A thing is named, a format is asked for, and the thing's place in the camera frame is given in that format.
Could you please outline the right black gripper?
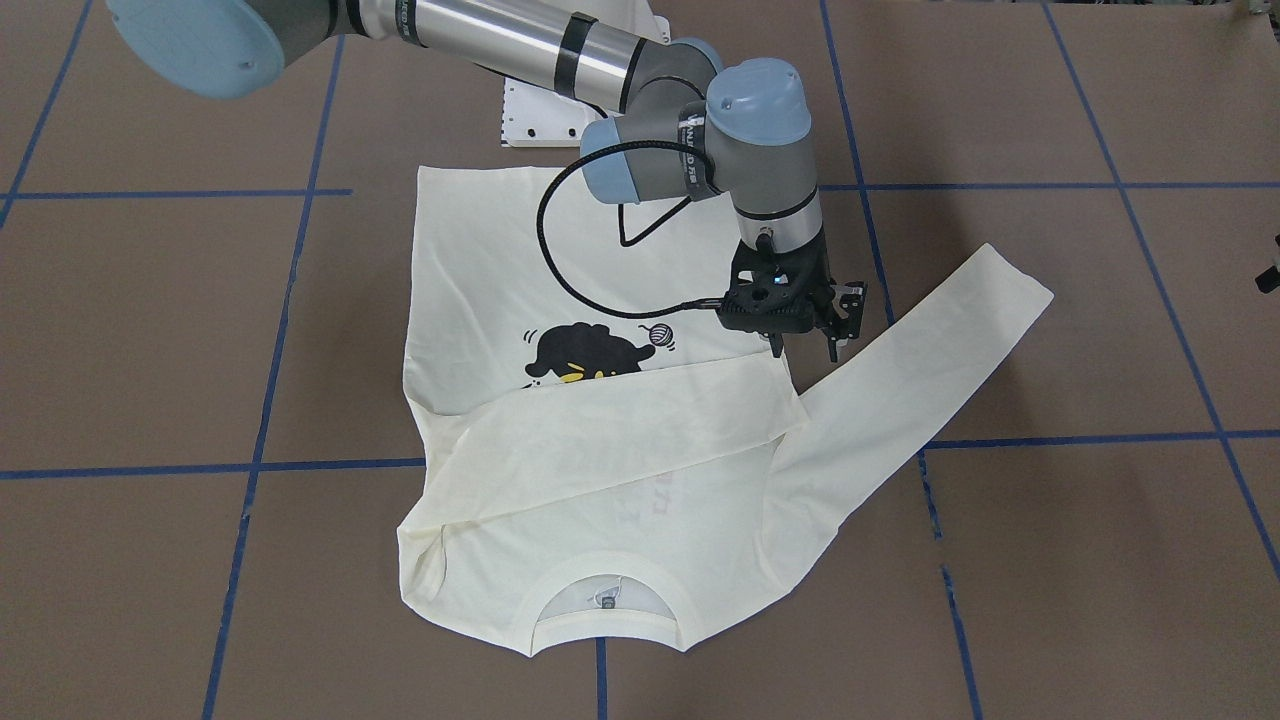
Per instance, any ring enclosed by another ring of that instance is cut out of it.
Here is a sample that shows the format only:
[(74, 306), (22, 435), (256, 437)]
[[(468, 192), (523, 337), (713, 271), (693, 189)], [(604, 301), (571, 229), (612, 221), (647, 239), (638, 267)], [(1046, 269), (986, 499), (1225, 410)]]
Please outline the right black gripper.
[(740, 242), (731, 261), (732, 281), (719, 305), (727, 331), (763, 333), (773, 357), (785, 351), (782, 334), (826, 328), (829, 361), (838, 363), (844, 340), (835, 307), (826, 237), (790, 252), (765, 252)]

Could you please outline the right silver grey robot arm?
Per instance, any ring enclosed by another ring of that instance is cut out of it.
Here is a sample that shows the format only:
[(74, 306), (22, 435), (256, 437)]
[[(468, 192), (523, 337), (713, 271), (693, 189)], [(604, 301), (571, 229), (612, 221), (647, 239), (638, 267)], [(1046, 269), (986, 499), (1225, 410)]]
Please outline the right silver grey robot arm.
[(605, 204), (686, 208), (721, 195), (733, 204), (740, 241), (724, 295), (649, 318), (713, 311), (728, 331), (763, 336), (774, 355), (786, 336), (819, 331), (836, 357), (860, 334), (865, 286), (829, 273), (812, 114), (785, 60), (726, 67), (703, 41), (660, 44), (541, 1), (110, 1), (108, 10), (140, 60), (204, 97), (243, 97), (325, 40), (360, 35), (396, 36), (582, 102), (602, 117), (535, 215), (544, 263), (568, 296), (621, 316), (572, 287), (545, 237), (550, 200), (582, 172)]

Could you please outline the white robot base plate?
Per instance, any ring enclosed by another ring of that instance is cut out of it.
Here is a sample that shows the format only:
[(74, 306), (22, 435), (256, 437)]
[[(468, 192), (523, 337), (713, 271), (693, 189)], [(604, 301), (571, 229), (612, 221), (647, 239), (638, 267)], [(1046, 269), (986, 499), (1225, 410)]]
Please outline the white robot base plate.
[[(566, 13), (581, 13), (652, 42), (671, 41), (669, 22), (649, 1), (549, 1)], [(582, 81), (568, 97), (512, 77), (504, 78), (500, 145), (507, 149), (576, 149), (591, 122), (614, 115), (603, 96)]]

